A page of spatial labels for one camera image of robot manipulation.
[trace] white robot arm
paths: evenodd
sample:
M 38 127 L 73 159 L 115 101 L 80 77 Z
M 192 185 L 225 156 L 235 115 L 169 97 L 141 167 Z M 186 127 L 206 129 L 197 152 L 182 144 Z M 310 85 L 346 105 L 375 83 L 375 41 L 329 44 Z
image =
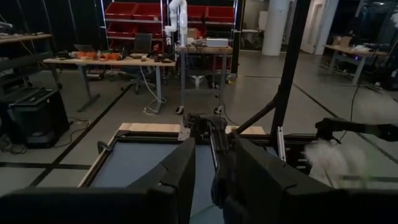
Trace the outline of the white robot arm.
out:
M 165 26 L 166 42 L 167 45 L 172 45 L 172 33 L 177 31 L 177 9 L 180 7 L 180 45 L 182 47 L 187 45 L 188 34 L 188 12 L 186 0 L 173 0 L 169 4 L 171 26 Z

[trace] workbench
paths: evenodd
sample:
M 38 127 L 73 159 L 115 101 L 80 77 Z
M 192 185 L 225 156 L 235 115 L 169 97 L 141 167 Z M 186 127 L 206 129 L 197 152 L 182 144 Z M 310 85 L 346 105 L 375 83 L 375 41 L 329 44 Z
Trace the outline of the workbench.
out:
M 176 109 L 177 114 L 183 114 L 183 109 L 185 105 L 185 94 L 187 93 L 211 93 L 218 95 L 218 106 L 214 109 L 214 113 L 221 114 L 221 110 L 223 109 L 223 92 L 225 88 L 225 80 L 226 80 L 226 60 L 228 55 L 231 55 L 233 52 L 232 47 L 196 47 L 196 46 L 188 46 L 188 47 L 176 47 L 176 52 L 180 55 L 181 60 L 181 99 L 180 106 Z M 217 55 L 223 56 L 223 64 L 221 67 L 221 81 L 220 86 L 218 88 L 213 89 L 186 89 L 186 77 L 187 77 L 187 54 L 212 54 L 213 57 L 213 83 L 215 80 L 215 60 Z
M 333 59 L 331 60 L 330 65 L 329 65 L 329 69 L 328 69 L 329 75 L 332 74 L 337 60 L 339 60 L 341 62 L 348 62 L 348 63 L 352 63 L 354 65 L 357 65 L 357 68 L 356 68 L 356 71 L 354 74 L 354 78 L 352 81 L 352 85 L 357 85 L 359 77 L 361 76 L 362 69 L 365 66 L 365 62 L 366 62 L 367 58 L 372 58 L 375 56 L 380 56 L 380 57 L 388 56 L 388 54 L 385 52 L 379 52 L 379 51 L 360 52 L 360 51 L 354 50 L 354 48 L 352 48 L 352 47 L 340 47 L 340 46 L 332 46 L 332 45 L 325 45 L 325 47 L 335 51 L 335 53 L 333 54 Z M 346 57 L 343 54 L 357 55 L 357 56 L 361 57 L 361 60 L 357 61 L 353 58 Z
M 82 59 L 57 59 L 57 58 L 50 58 L 43 61 L 44 63 L 49 63 L 51 65 L 54 64 L 75 64 L 78 66 L 80 71 L 81 77 L 84 81 L 86 93 L 88 97 L 88 101 L 78 109 L 78 112 L 84 111 L 89 107 L 92 103 L 94 103 L 99 97 L 100 94 L 97 93 L 93 95 L 90 90 L 90 85 L 88 83 L 88 77 L 86 72 L 87 65 L 110 65 L 110 66 L 143 66 L 143 67 L 155 67 L 156 72 L 156 93 L 157 93 L 157 103 L 156 107 L 154 108 L 155 113 L 159 113 L 160 106 L 162 105 L 162 86 L 161 86 L 161 77 L 160 77 L 160 67 L 175 67 L 175 62 L 171 63 L 162 63 L 162 62 L 155 62 L 154 59 L 148 58 L 145 62 L 141 61 L 141 59 L 133 59 L 133 58 L 126 58 L 124 60 L 107 60 L 107 61 L 99 61 L 99 60 L 82 60 Z
M 3 74 L 1 75 L 1 86 L 7 85 L 8 83 L 12 83 L 16 80 L 21 78 L 27 78 L 31 75 L 36 74 L 37 72 L 33 73 L 20 73 L 16 70 L 16 68 L 24 67 L 27 65 L 31 65 L 33 63 L 41 62 L 46 58 L 53 57 L 53 52 L 50 46 L 51 35 L 50 34 L 38 34 L 38 35 L 0 35 L 0 44 L 12 44 L 12 43 L 23 43 L 24 41 L 33 41 L 33 40 L 45 40 L 45 52 L 42 53 L 35 53 L 34 55 L 25 55 L 18 58 L 9 58 L 9 60 L 1 61 L 0 62 L 0 72 L 13 69 L 14 74 Z M 52 69 L 52 76 L 57 83 L 59 89 L 62 88 L 62 84 L 60 83 L 57 75 L 56 69 Z M 0 95 L 3 95 L 3 89 L 0 88 Z
M 179 131 L 179 124 L 123 123 L 108 143 L 111 150 L 98 151 L 99 157 L 79 187 L 127 187 L 181 143 L 178 140 Z M 243 132 L 243 136 L 262 134 L 264 130 L 261 127 L 250 127 Z M 214 176 L 210 145 L 197 145 L 191 223 L 224 223 L 222 210 L 213 206 L 211 201 Z

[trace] wooden board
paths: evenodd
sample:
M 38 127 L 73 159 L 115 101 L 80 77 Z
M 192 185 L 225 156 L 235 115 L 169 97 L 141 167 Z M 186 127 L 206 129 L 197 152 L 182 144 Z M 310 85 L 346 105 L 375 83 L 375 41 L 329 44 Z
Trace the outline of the wooden board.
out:
M 20 36 L 16 36 L 16 37 L 0 35 L 0 44 L 14 43 L 14 42 L 20 42 L 20 41 L 27 41 L 27 40 L 37 40 L 37 39 L 44 39 L 44 38 L 50 38 L 50 37 L 51 37 L 50 34 L 20 35 Z
M 75 65 L 126 65 L 126 66 L 161 66 L 161 67 L 174 67 L 175 62 L 162 63 L 155 62 L 154 59 L 147 59 L 145 62 L 141 62 L 141 59 L 127 58 L 124 60 L 108 60 L 101 62 L 99 60 L 81 60 L 81 59 L 54 59 L 49 58 L 43 61 L 44 63 L 59 63 L 59 64 L 75 64 Z
M 355 55 L 359 55 L 359 56 L 363 56 L 363 57 L 372 57 L 373 55 L 375 56 L 388 56 L 388 53 L 386 52 L 360 52 L 360 51 L 356 51 L 353 50 L 352 47 L 340 47 L 340 46 L 332 46 L 332 45 L 325 45 L 326 48 L 328 49 L 332 49 L 332 50 L 337 50 L 339 52 L 343 52 L 346 54 L 355 54 Z
M 231 54 L 232 47 L 177 47 L 177 52 L 198 53 L 198 54 Z
M 227 126 L 225 132 L 230 133 L 237 126 Z M 142 131 L 142 132 L 165 132 L 179 133 L 179 124 L 144 124 L 144 123 L 123 123 L 119 130 L 121 131 Z M 262 127 L 253 126 L 247 128 L 242 134 L 265 134 Z

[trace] gray floor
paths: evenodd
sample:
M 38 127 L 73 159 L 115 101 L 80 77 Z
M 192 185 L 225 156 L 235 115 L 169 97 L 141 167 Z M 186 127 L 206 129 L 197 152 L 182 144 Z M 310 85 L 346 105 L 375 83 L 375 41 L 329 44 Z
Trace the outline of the gray floor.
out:
M 285 117 L 285 133 L 314 133 L 315 123 L 324 117 L 331 117 L 320 105 L 326 107 L 336 116 L 349 119 L 350 106 L 355 87 L 339 86 L 349 83 L 340 77 L 319 75 L 325 71 L 318 66 L 321 57 L 302 54 L 299 57 L 295 86 L 292 88 L 287 114 Z M 280 57 L 263 57 L 257 53 L 243 53 L 240 58 L 239 78 L 235 85 L 228 85 L 224 94 L 228 116 L 236 123 L 242 123 L 250 118 L 268 103 L 277 91 L 282 75 L 284 55 Z M 103 80 L 91 82 L 93 93 L 100 92 L 101 98 L 84 113 L 76 110 L 86 100 L 83 82 L 76 71 L 60 74 L 64 89 L 62 96 L 68 116 L 86 118 L 94 121 L 105 108 L 121 93 L 122 81 L 111 82 Z M 55 86 L 49 73 L 40 74 L 32 78 L 37 86 L 52 88 Z M 77 186 L 86 173 L 89 165 L 98 157 L 96 142 L 108 142 L 123 122 L 137 123 L 172 123 L 177 124 L 181 116 L 175 114 L 179 105 L 179 87 L 171 82 L 163 89 L 167 103 L 163 105 L 160 115 L 148 116 L 143 113 L 153 97 L 142 88 L 140 95 L 131 90 L 127 92 L 99 123 L 67 154 L 61 164 L 85 165 L 76 169 L 54 169 L 41 181 L 39 187 Z M 192 95 L 187 97 L 185 112 L 212 113 L 217 106 L 217 99 L 212 96 Z M 398 119 L 398 102 L 388 94 L 380 94 L 360 88 L 355 100 L 353 120 L 368 123 L 395 123 Z M 273 112 L 256 123 L 269 131 L 272 124 Z M 84 127 L 84 123 L 75 123 L 71 131 Z M 68 141 L 69 131 L 58 144 Z M 348 133 L 343 139 L 344 145 L 358 147 L 369 157 L 371 170 L 369 175 L 380 177 L 397 177 L 398 143 L 385 142 L 374 136 L 358 136 Z M 26 187 L 32 183 L 45 169 L 18 168 L 16 163 L 41 163 L 43 167 L 51 164 L 66 149 L 31 150 L 22 155 L 0 154 L 0 163 L 13 162 L 0 167 L 0 195 L 14 189 Z M 374 188 L 398 188 L 398 184 L 373 183 Z

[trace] gray padding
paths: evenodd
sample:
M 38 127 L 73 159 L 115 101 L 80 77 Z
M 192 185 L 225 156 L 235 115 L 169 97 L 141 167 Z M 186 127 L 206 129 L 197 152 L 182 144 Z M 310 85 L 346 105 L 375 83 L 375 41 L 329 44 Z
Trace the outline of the gray padding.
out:
M 154 168 L 177 146 L 171 144 L 116 143 L 112 154 L 91 186 L 127 187 Z M 214 174 L 210 146 L 196 146 L 196 179 L 191 209 L 191 215 L 198 214 L 195 215 L 195 223 L 223 223 L 222 211 L 217 207 L 209 209 L 213 205 L 210 189 Z

